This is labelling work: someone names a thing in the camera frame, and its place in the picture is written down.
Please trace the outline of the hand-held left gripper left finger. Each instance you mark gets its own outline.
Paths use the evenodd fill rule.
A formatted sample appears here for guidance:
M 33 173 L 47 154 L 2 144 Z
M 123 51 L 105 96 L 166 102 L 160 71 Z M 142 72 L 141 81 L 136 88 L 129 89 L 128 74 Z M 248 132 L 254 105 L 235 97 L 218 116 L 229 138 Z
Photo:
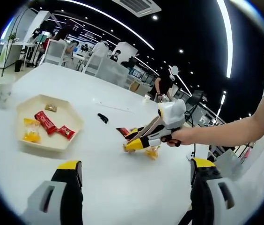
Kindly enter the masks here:
M 68 161 L 28 197 L 21 219 L 27 225 L 81 225 L 82 202 L 82 163 Z

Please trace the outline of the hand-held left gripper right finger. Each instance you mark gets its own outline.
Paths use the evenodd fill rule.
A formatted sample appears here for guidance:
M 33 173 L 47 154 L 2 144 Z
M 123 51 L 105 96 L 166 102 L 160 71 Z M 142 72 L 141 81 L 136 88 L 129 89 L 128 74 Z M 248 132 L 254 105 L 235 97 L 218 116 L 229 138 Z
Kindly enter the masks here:
M 241 192 L 216 165 L 191 159 L 191 209 L 186 213 L 192 225 L 240 225 Z

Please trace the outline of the person's right hand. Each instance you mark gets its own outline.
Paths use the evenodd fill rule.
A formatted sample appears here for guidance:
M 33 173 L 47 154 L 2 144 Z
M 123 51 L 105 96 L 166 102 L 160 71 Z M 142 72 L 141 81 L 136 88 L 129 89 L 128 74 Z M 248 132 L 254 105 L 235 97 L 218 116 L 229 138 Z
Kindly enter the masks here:
M 184 127 L 168 136 L 161 138 L 163 143 L 170 147 L 179 147 L 180 145 L 191 145 L 197 143 L 198 127 Z

